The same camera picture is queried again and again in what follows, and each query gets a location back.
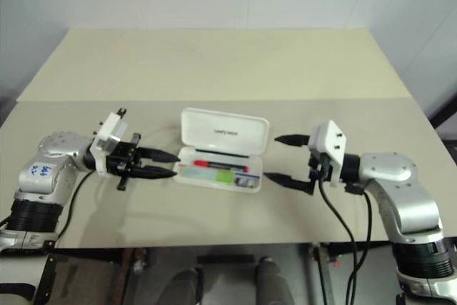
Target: beige tabletop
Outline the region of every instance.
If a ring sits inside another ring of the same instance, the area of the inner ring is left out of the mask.
[[[308,151],[273,138],[307,134],[329,119],[348,137],[347,152],[408,155],[438,203],[446,235],[457,235],[455,165],[364,30],[70,31],[20,100],[0,129],[1,218],[43,136],[62,129],[90,136],[125,106],[125,139],[137,131],[141,146],[177,153],[180,114],[191,106],[268,119],[263,169],[295,179],[308,176]],[[257,194],[140,179],[122,192],[117,181],[91,176],[60,247],[348,241],[318,192],[267,179]],[[342,186],[327,193],[364,240],[363,199]],[[386,239],[378,214],[373,239]]]

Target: white wall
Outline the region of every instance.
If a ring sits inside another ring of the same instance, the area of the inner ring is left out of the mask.
[[[70,27],[368,27],[426,114],[457,92],[457,0],[0,0],[0,101]]]

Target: gray floor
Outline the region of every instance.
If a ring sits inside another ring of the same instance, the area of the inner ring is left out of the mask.
[[[179,271],[197,265],[197,256],[253,254],[258,261],[271,256],[281,267],[296,305],[323,303],[316,262],[298,244],[248,246],[194,246],[150,250],[151,267],[129,282],[125,304],[155,304],[162,289]],[[335,304],[344,304],[346,282],[352,269],[350,254],[339,259],[340,266],[329,265]],[[204,264],[203,305],[253,305],[256,264]],[[400,293],[390,247],[372,249],[358,274],[356,304],[395,304]]]

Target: black cable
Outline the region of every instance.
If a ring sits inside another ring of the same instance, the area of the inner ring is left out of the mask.
[[[349,292],[351,290],[351,284],[353,283],[353,279],[355,275],[357,274],[358,270],[362,267],[363,263],[365,262],[366,256],[368,255],[368,250],[370,249],[370,244],[371,244],[371,230],[373,227],[373,209],[371,208],[371,201],[370,198],[368,197],[368,194],[366,192],[363,193],[363,196],[365,197],[366,200],[366,207],[368,211],[368,227],[366,230],[366,241],[365,241],[365,246],[363,248],[363,253],[360,258],[360,260],[357,263],[356,269],[354,269],[349,276],[348,280],[348,285],[346,287],[346,298],[349,296]]]
[[[0,221],[0,228],[5,225],[6,223],[8,223],[8,220],[9,220],[9,216],[7,216],[3,221]]]
[[[335,206],[328,200],[327,195],[325,190],[323,189],[323,179],[319,179],[318,185],[319,185],[319,191],[321,192],[322,199],[325,201],[329,209],[333,212],[333,214],[336,216],[336,218],[340,221],[341,225],[344,227],[346,232],[348,233],[349,237],[351,238],[351,243],[353,245],[353,271],[357,270],[357,245],[356,241],[354,240],[354,236],[351,232],[351,230],[348,227],[348,224],[344,221],[343,217],[339,214],[338,210],[335,209]],[[357,271],[353,274],[353,283],[352,283],[352,297],[351,297],[351,305],[354,303],[355,300],[355,294],[356,294],[356,283],[357,283]],[[349,304],[349,297],[348,294],[346,294],[346,305]]]
[[[76,189],[74,190],[74,193],[73,193],[73,196],[71,197],[71,200],[70,200],[70,208],[69,208],[69,214],[68,216],[66,217],[66,222],[65,222],[65,225],[64,225],[64,228],[62,229],[62,231],[60,231],[60,234],[59,236],[57,237],[57,240],[59,240],[64,234],[65,234],[65,231],[68,229],[69,225],[70,225],[70,222],[71,222],[71,217],[73,216],[73,207],[74,207],[74,202],[76,200],[76,196],[78,195],[78,192],[79,192],[79,189],[81,189],[81,186],[83,186],[85,180],[87,180],[87,178],[90,177],[90,175],[92,175],[94,171],[91,171],[89,172],[88,174],[86,174],[84,176],[84,178],[79,182],[78,186],[76,187]]]

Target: red marker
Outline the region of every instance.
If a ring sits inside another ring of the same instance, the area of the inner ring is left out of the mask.
[[[225,164],[222,162],[212,162],[205,160],[195,160],[194,166],[206,167],[206,168],[217,168],[217,169],[228,169],[231,171],[243,171],[247,173],[249,168],[246,166],[240,166],[238,164]]]

